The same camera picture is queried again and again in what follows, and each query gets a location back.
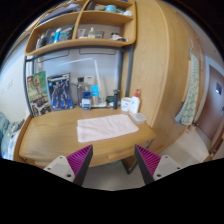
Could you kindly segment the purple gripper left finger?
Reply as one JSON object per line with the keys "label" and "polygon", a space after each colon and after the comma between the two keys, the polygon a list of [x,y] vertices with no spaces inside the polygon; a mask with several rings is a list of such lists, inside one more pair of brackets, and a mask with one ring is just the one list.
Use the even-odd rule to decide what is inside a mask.
{"label": "purple gripper left finger", "polygon": [[84,182],[92,156],[93,146],[88,145],[69,156],[58,156],[44,170],[81,186]]}

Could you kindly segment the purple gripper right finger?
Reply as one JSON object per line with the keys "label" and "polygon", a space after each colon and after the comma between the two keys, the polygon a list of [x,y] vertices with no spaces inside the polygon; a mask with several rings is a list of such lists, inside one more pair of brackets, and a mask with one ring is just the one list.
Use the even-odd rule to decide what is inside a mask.
{"label": "purple gripper right finger", "polygon": [[160,156],[140,145],[135,145],[134,155],[145,184],[150,184],[182,169],[181,165],[170,156]]}

